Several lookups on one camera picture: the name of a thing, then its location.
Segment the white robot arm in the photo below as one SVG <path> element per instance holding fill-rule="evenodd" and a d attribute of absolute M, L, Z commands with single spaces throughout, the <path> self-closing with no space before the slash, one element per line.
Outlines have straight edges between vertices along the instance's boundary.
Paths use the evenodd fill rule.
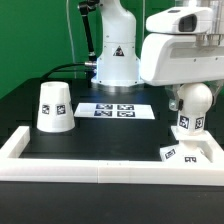
<path fill-rule="evenodd" d="M 149 35 L 135 53 L 135 17 L 120 0 L 100 0 L 103 50 L 94 85 L 112 91 L 142 82 L 169 89 L 170 108 L 180 108 L 177 90 L 208 82 L 214 96 L 224 87 L 224 0 L 175 0 L 147 18 Z"/>

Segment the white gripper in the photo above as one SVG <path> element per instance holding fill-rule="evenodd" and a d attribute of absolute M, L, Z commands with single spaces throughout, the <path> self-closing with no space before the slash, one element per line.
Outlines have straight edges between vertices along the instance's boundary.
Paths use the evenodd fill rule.
<path fill-rule="evenodd" d="M 224 41 L 219 46 L 197 46 L 195 35 L 150 34 L 142 46 L 140 76 L 152 86 L 168 85 L 172 111 L 181 108 L 179 84 L 211 81 L 214 106 L 224 88 Z"/>

